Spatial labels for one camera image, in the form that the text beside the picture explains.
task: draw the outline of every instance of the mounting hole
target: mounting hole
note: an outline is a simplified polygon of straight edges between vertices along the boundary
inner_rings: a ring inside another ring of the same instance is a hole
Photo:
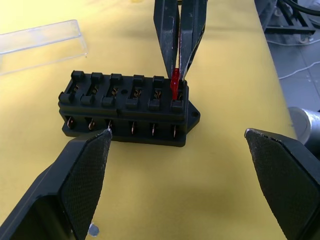
[[[196,117],[199,116],[199,113],[198,113],[197,111],[193,111],[193,112],[191,113],[191,116],[194,117],[194,118],[196,118]]]

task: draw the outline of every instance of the wheel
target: wheel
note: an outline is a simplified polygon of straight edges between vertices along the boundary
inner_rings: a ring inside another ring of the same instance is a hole
[[[309,35],[298,35],[298,42],[300,44],[308,44],[310,42],[310,36]]]

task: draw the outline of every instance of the metal cylinder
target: metal cylinder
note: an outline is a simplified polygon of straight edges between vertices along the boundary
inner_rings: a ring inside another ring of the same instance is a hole
[[[297,139],[314,155],[320,154],[320,112],[289,107]]]

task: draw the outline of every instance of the red blade fuse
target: red blade fuse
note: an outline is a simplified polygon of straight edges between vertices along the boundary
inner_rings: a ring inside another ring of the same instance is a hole
[[[172,100],[177,100],[178,98],[178,87],[179,87],[179,68],[175,68],[172,73],[170,88],[172,90]]]

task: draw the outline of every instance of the white cable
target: white cable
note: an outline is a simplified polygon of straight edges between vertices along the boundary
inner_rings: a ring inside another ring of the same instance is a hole
[[[315,44],[315,43],[320,42],[320,39],[315,40],[315,41],[311,41],[311,42],[308,42],[308,43],[297,43],[297,44],[286,44],[286,43],[280,43],[280,42],[269,41],[269,40],[267,40],[267,42],[270,43],[270,44],[276,44],[276,45],[280,45],[280,46],[294,47],[294,46],[305,46],[305,45]]]
[[[299,72],[302,72],[302,71],[307,70],[307,69],[309,69],[309,68],[312,68],[312,67],[313,67],[314,65],[316,65],[316,64],[320,64],[320,61],[316,61],[316,62],[312,63],[310,66],[301,68],[301,69],[299,69],[299,70],[297,70],[297,71],[294,71],[293,73],[290,73],[290,74],[288,74],[288,75],[279,77],[279,80],[281,80],[281,79],[286,79],[286,78],[288,78],[288,77],[291,77],[292,75],[295,75],[296,73],[299,73]]]

